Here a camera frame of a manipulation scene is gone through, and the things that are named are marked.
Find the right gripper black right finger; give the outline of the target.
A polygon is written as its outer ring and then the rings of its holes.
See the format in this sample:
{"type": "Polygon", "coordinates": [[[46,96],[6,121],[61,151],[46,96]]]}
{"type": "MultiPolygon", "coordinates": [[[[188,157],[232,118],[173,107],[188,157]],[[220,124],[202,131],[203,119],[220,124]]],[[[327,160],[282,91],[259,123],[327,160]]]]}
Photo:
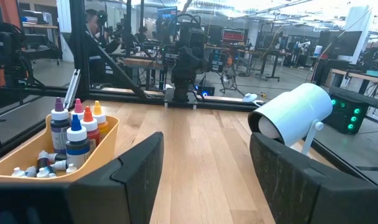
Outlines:
{"type": "Polygon", "coordinates": [[[276,224],[378,224],[378,186],[261,133],[249,150],[276,224]]]}

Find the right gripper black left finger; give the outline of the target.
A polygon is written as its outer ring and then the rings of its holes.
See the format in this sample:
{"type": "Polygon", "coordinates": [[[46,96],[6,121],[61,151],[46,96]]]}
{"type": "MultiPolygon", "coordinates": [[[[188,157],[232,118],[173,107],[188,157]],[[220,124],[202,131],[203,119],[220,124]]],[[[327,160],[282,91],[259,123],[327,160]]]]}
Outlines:
{"type": "Polygon", "coordinates": [[[164,134],[155,132],[69,187],[72,224],[149,224],[160,183],[164,134]]]}

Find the large blue-capped dye bottle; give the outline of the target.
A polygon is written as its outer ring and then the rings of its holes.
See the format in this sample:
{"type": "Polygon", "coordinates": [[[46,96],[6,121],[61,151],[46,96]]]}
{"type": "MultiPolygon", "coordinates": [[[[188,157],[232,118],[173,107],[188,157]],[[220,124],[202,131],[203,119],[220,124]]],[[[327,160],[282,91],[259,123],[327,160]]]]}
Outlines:
{"type": "Polygon", "coordinates": [[[67,163],[73,164],[78,169],[90,156],[90,141],[87,130],[81,125],[78,115],[74,114],[71,127],[67,129],[66,155],[67,163]]]}

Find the large red-capped dye bottle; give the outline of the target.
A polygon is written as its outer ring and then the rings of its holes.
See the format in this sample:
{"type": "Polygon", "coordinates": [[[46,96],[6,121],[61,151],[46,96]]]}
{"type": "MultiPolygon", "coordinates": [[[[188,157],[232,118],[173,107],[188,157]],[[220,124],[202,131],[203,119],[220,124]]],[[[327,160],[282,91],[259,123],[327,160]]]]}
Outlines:
{"type": "Polygon", "coordinates": [[[83,119],[80,121],[80,123],[86,128],[87,138],[90,141],[90,149],[94,151],[99,144],[100,131],[98,128],[98,122],[93,117],[89,106],[85,107],[83,119]]]}

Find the large yellow-capped dye bottle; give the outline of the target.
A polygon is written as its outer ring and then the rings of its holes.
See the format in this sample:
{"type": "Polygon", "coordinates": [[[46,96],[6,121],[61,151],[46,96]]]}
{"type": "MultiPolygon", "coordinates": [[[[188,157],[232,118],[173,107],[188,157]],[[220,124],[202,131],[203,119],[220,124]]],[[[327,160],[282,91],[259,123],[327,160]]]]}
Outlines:
{"type": "Polygon", "coordinates": [[[103,112],[99,101],[94,102],[93,117],[98,122],[99,140],[102,141],[109,133],[109,124],[106,119],[106,114],[103,112]]]}

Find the small black dye bottle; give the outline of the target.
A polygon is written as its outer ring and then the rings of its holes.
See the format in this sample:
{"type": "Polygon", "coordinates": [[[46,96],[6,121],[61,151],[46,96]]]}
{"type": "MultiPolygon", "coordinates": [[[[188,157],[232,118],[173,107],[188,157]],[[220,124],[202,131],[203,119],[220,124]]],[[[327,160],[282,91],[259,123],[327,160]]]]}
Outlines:
{"type": "Polygon", "coordinates": [[[51,163],[55,163],[57,161],[63,161],[67,159],[66,154],[61,154],[61,153],[51,153],[48,154],[48,159],[51,163]]]}

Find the large purple-capped dye bottle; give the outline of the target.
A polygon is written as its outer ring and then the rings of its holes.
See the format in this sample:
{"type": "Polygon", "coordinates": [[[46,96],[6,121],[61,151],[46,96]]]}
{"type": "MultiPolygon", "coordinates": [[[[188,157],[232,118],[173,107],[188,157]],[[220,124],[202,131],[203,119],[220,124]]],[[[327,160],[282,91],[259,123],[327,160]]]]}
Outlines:
{"type": "Polygon", "coordinates": [[[67,129],[70,127],[70,115],[63,107],[62,99],[57,97],[51,111],[50,128],[55,153],[66,154],[67,129]]]}

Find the large pink-capped dye bottle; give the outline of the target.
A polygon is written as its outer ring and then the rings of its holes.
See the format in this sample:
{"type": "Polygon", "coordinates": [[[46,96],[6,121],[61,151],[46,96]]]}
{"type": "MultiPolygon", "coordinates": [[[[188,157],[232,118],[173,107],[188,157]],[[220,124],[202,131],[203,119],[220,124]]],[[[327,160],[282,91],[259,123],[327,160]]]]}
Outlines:
{"type": "Polygon", "coordinates": [[[84,118],[84,113],[85,113],[85,109],[84,109],[84,107],[81,103],[81,100],[79,98],[77,98],[75,100],[75,107],[70,113],[71,118],[73,118],[74,115],[77,115],[78,119],[82,120],[84,118]]]}

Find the yellow plastic bin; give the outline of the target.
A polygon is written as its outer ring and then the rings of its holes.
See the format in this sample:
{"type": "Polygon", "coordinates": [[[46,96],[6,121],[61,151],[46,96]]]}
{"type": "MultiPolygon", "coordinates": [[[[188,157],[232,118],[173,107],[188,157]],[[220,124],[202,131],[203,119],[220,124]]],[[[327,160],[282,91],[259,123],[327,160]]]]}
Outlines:
{"type": "Polygon", "coordinates": [[[75,172],[66,174],[64,171],[58,171],[57,176],[53,178],[37,177],[13,177],[14,168],[28,168],[37,164],[37,156],[40,151],[53,151],[53,145],[50,132],[51,116],[47,115],[46,128],[43,133],[30,141],[23,144],[20,148],[14,150],[9,155],[0,160],[0,183],[52,183],[52,182],[74,182],[79,178],[99,169],[107,164],[114,157],[114,148],[116,145],[116,136],[118,133],[119,120],[114,116],[107,115],[106,120],[109,124],[109,133],[100,142],[95,151],[90,155],[87,161],[75,172]]]}

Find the black tripod stand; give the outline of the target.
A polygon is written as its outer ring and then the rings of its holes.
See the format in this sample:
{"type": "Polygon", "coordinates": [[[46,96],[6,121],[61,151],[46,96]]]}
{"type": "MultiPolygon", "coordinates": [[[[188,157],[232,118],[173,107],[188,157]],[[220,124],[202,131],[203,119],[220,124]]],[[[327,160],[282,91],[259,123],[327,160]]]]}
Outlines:
{"type": "Polygon", "coordinates": [[[244,96],[245,94],[237,87],[236,77],[237,73],[234,65],[226,65],[223,72],[220,74],[222,89],[219,91],[225,94],[227,90],[231,90],[238,92],[241,96],[244,96]]]}

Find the red-lit display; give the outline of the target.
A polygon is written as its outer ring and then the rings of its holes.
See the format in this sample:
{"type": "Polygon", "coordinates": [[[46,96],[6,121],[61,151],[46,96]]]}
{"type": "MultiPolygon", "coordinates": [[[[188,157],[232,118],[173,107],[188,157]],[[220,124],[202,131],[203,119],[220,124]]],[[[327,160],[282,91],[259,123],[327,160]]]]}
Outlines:
{"type": "Polygon", "coordinates": [[[230,44],[234,42],[243,42],[245,32],[242,30],[223,29],[221,34],[221,41],[223,44],[230,44]]]}

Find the person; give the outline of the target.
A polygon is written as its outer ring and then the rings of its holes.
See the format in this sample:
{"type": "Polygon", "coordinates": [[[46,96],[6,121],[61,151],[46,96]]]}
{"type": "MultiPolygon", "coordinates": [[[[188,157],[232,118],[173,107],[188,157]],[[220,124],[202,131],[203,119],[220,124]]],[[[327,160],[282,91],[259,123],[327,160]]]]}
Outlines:
{"type": "MultiPolygon", "coordinates": [[[[99,39],[100,23],[98,22],[98,12],[96,10],[86,10],[86,25],[90,34],[99,39]]],[[[113,53],[120,46],[120,43],[119,39],[112,40],[109,44],[106,44],[105,51],[108,54],[113,53]]],[[[91,83],[108,83],[112,85],[115,82],[114,77],[106,73],[106,64],[97,54],[96,49],[88,49],[88,56],[91,83]]]]}
{"type": "Polygon", "coordinates": [[[147,31],[148,29],[145,26],[139,28],[138,33],[135,34],[135,37],[137,38],[139,43],[149,43],[149,40],[146,36],[147,31]]]}

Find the white cylindrical cup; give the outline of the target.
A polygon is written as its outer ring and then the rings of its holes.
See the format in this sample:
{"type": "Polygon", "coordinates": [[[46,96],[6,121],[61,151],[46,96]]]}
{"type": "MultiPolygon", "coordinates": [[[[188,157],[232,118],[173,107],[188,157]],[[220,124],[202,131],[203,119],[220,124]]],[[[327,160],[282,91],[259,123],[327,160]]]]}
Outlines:
{"type": "Polygon", "coordinates": [[[329,94],[312,83],[303,83],[258,107],[247,118],[253,133],[292,146],[305,139],[302,154],[307,155],[323,120],[333,111],[329,94]]]}

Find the computer tower with green lights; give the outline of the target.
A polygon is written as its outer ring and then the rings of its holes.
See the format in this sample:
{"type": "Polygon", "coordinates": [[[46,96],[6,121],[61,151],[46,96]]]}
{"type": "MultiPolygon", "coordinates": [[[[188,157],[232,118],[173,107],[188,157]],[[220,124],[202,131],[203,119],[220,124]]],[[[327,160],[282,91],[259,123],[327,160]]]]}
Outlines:
{"type": "Polygon", "coordinates": [[[366,116],[369,100],[359,93],[338,87],[329,89],[333,110],[324,122],[342,134],[356,134],[366,116]]]}

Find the wooden workbench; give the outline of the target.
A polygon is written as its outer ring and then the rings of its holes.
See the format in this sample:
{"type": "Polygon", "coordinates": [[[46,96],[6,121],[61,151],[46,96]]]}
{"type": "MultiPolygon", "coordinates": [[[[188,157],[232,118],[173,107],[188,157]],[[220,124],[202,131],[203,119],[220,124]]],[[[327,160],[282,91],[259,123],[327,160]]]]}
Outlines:
{"type": "Polygon", "coordinates": [[[330,70],[330,77],[332,78],[331,86],[356,91],[363,95],[370,86],[373,85],[372,91],[374,91],[378,85],[377,71],[362,73],[356,70],[341,70],[332,68],[330,70]]]}

